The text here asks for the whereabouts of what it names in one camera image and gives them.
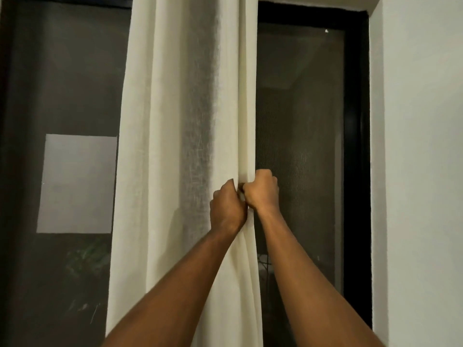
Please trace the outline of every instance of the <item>linen curtain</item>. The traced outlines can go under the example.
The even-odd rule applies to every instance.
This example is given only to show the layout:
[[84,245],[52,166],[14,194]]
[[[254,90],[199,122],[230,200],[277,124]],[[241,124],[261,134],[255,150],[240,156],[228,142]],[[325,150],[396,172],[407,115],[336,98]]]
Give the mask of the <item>linen curtain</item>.
[[[133,0],[107,333],[210,229],[213,191],[254,179],[257,10],[258,0]],[[263,345],[252,212],[193,345]]]

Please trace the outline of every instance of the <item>door frame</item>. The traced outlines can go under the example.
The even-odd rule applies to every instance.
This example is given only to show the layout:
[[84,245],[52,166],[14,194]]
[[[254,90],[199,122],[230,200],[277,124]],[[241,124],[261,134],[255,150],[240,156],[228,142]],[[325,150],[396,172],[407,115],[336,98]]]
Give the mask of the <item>door frame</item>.
[[258,22],[344,31],[342,284],[345,299],[372,327],[368,14],[259,1]]

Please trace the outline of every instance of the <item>white square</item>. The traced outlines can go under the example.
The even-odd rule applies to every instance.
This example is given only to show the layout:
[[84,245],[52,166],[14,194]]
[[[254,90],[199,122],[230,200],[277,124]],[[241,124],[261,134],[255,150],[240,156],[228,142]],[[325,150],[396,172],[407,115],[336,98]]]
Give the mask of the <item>white square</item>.
[[47,134],[38,233],[109,234],[117,137]]

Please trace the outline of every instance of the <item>forearm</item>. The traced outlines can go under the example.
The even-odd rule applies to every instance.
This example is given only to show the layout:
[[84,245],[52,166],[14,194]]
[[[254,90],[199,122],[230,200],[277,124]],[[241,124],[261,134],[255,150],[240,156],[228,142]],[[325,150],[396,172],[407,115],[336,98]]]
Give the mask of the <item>forearm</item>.
[[259,213],[286,314],[299,347],[382,344],[335,290],[279,211]]
[[236,232],[211,230],[108,335],[103,347],[189,347]]

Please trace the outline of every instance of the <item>curtain fold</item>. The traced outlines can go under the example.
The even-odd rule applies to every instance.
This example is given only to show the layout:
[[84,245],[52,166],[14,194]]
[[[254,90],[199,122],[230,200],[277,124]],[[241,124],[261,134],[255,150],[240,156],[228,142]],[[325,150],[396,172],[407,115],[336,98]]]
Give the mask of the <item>curtain fold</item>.
[[[133,0],[107,332],[207,233],[213,191],[254,178],[257,10],[258,0]],[[193,345],[263,345],[252,213]]]

